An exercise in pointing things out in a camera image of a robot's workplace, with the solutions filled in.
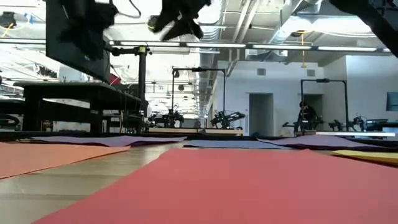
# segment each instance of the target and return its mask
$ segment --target black monitor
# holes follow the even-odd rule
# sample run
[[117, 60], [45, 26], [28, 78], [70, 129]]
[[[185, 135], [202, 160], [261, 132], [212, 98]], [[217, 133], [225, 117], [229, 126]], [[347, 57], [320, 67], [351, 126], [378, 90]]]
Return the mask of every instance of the black monitor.
[[[80, 14], [85, 11], [86, 1], [76, 1], [81, 8]], [[90, 60], [73, 42], [61, 42], [60, 34], [68, 29], [68, 17], [60, 1], [47, 1], [46, 5], [46, 56], [91, 75], [95, 79], [109, 83], [111, 65], [109, 52], [104, 50], [102, 59]], [[102, 38], [94, 39], [108, 41], [103, 34], [101, 35]]]

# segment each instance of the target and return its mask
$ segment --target ductwork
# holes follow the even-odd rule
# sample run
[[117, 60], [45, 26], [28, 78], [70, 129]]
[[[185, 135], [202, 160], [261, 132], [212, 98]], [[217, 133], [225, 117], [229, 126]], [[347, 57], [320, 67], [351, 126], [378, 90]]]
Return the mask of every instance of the ductwork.
[[[292, 1], [290, 6], [285, 6], [283, 10], [290, 10], [290, 16], [283, 20], [286, 12], [281, 12], [281, 23], [279, 28], [274, 32], [272, 38], [265, 41], [265, 44], [283, 44], [294, 32], [299, 30], [320, 30], [326, 28], [327, 32], [333, 32], [333, 27], [337, 24], [358, 23], [363, 22], [356, 16], [331, 16], [320, 15], [322, 0], [300, 0]], [[283, 61], [288, 56], [286, 50], [246, 50], [246, 60], [273, 60]]]
[[[221, 25], [224, 8], [225, 0], [212, 0], [211, 6], [205, 6], [199, 12], [198, 22], [200, 24], [206, 25]], [[211, 42], [220, 38], [220, 27], [208, 26], [202, 27], [202, 30], [204, 33], [204, 36], [201, 39], [202, 42]], [[204, 53], [200, 54], [200, 66], [211, 68], [215, 60], [215, 55], [206, 54], [206, 51], [213, 51], [213, 49], [200, 49], [200, 51]], [[197, 75], [194, 73], [191, 73], [190, 75], [192, 76], [191, 80], [195, 80], [194, 83], [198, 83], [197, 89], [195, 91], [199, 91], [200, 116], [204, 116], [206, 114], [206, 106], [212, 92], [212, 89], [209, 88], [209, 86], [213, 86], [213, 80], [211, 80], [213, 78], [212, 74], [211, 72], [200, 72]]]

